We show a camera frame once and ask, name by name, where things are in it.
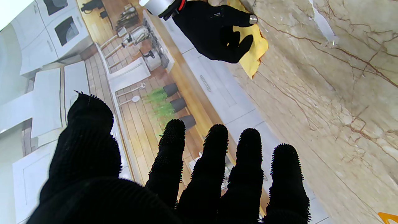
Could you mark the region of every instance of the marble wall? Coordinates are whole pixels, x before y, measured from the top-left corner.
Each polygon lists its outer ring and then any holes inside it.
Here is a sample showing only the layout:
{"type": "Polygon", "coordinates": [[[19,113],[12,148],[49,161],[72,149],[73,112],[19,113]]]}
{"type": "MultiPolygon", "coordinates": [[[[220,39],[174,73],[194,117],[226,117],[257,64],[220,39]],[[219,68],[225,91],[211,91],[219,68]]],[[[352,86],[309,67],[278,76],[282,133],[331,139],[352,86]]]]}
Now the marble wall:
{"type": "Polygon", "coordinates": [[[373,224],[378,212],[398,214],[398,2],[242,2],[269,50],[253,80],[229,68],[277,137],[296,147],[329,216],[373,224]]]}

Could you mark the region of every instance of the orange object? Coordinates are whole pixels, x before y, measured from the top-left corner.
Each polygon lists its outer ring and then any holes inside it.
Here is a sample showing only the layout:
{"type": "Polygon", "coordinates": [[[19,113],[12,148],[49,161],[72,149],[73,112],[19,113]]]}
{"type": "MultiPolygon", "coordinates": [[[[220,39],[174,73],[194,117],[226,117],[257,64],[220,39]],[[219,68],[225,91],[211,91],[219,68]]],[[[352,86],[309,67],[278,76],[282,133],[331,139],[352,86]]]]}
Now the orange object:
{"type": "Polygon", "coordinates": [[[398,216],[396,216],[396,215],[387,214],[384,212],[379,212],[377,214],[378,214],[378,216],[380,216],[381,220],[383,220],[383,222],[385,224],[391,224],[388,220],[392,220],[392,221],[395,221],[396,223],[398,223],[398,216]]]}

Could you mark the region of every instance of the black gloved hand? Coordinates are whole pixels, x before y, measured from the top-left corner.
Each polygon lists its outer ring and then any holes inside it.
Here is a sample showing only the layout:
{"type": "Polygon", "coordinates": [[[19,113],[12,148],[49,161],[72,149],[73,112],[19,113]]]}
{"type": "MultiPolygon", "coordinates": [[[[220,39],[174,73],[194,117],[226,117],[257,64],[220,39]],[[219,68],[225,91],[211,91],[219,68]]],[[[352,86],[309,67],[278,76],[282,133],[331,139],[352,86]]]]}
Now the black gloved hand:
{"type": "Polygon", "coordinates": [[[232,26],[252,26],[250,15],[227,5],[213,7],[206,2],[189,1],[173,20],[202,55],[238,63],[249,51],[253,36],[239,44],[240,32],[233,32],[232,26]]]}

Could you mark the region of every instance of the glove finger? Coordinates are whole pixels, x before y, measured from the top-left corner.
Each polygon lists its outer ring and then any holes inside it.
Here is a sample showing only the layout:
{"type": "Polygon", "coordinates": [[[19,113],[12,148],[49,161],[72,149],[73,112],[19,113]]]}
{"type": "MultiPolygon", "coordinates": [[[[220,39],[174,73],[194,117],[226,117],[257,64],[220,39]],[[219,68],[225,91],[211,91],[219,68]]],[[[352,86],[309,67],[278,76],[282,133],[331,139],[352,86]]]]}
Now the glove finger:
{"type": "Polygon", "coordinates": [[[268,218],[278,216],[280,210],[287,210],[303,219],[311,220],[310,200],[302,184],[304,177],[301,173],[299,156],[293,146],[281,144],[275,148],[272,155],[271,176],[268,218]]]}
{"type": "Polygon", "coordinates": [[[181,194],[177,212],[193,219],[217,217],[227,148],[226,127],[221,124],[214,125],[207,134],[203,155],[195,164],[192,180],[181,194]]]}
{"type": "Polygon", "coordinates": [[[233,37],[234,31],[232,26],[223,26],[220,30],[220,42],[222,46],[228,46],[231,42],[231,37],[233,37]]]}
{"type": "Polygon", "coordinates": [[[219,218],[257,222],[264,172],[261,170],[261,137],[252,128],[242,132],[236,151],[236,165],[221,197],[219,218]]]}
{"type": "Polygon", "coordinates": [[[219,15],[213,18],[218,20],[223,26],[249,27],[253,25],[250,23],[250,15],[252,14],[240,11],[228,5],[214,7],[213,15],[219,15]]]}
{"type": "Polygon", "coordinates": [[[171,208],[176,205],[178,187],[182,179],[184,145],[184,123],[177,119],[169,121],[159,141],[159,152],[145,185],[171,208]]]}
{"type": "Polygon", "coordinates": [[[231,35],[231,39],[229,41],[228,47],[230,48],[238,48],[239,47],[239,41],[240,41],[240,32],[234,32],[231,35]]]}
{"type": "Polygon", "coordinates": [[[223,61],[229,63],[238,63],[239,60],[245,55],[251,48],[253,43],[253,35],[248,35],[239,44],[239,47],[231,48],[226,47],[223,51],[219,52],[224,56],[223,61]]]}

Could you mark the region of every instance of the yellow cloth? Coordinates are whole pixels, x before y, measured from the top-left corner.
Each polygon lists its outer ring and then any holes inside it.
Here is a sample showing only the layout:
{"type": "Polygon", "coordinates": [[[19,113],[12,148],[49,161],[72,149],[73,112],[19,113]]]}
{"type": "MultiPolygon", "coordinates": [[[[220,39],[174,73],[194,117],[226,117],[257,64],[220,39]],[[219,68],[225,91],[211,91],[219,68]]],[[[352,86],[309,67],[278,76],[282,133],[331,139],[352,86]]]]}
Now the yellow cloth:
{"type": "MultiPolygon", "coordinates": [[[[248,12],[239,0],[228,0],[228,5],[240,11],[248,12]]],[[[257,72],[257,69],[260,66],[260,58],[268,50],[268,42],[264,37],[261,36],[260,28],[257,24],[254,24],[250,27],[234,26],[232,29],[234,32],[240,32],[240,42],[246,36],[250,34],[253,35],[253,44],[250,50],[243,55],[239,61],[246,74],[248,74],[249,78],[253,79],[254,74],[257,72]]]]}

